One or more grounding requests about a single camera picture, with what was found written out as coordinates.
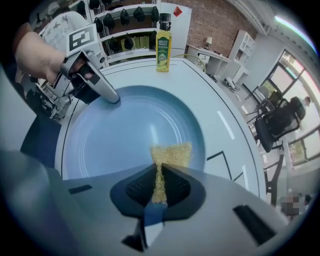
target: red sticker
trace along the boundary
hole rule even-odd
[[[180,14],[182,14],[182,10],[177,6],[173,12],[174,16],[178,17]]]

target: brick wall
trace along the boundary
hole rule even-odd
[[[228,56],[239,30],[247,31],[253,39],[256,29],[229,2],[225,0],[161,0],[192,8],[187,43],[204,47],[207,37],[212,37],[210,50]]]

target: yellow bottle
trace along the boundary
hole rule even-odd
[[[171,28],[171,14],[160,13],[159,23],[160,30],[156,34],[156,71],[168,72],[170,65],[172,34]]]

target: bottle label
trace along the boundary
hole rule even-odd
[[[158,39],[158,67],[165,67],[168,61],[169,40],[165,37]]]

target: white table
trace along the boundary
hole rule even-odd
[[[129,61],[101,70],[115,89],[132,85],[160,88],[176,96],[193,112],[205,142],[204,171],[245,187],[261,199],[266,196],[263,166],[255,140],[238,109],[204,72],[182,58],[170,61],[169,72],[157,72],[155,59]],[[68,179],[63,149],[71,127],[86,108],[74,99],[62,121],[55,168]]]
[[[198,57],[199,54],[210,56],[209,62],[206,67],[206,73],[211,75],[217,75],[218,79],[225,72],[229,62],[231,61],[223,55],[219,55],[214,51],[207,50],[201,47],[189,45],[188,54]],[[187,59],[194,63],[197,59],[187,56]]]

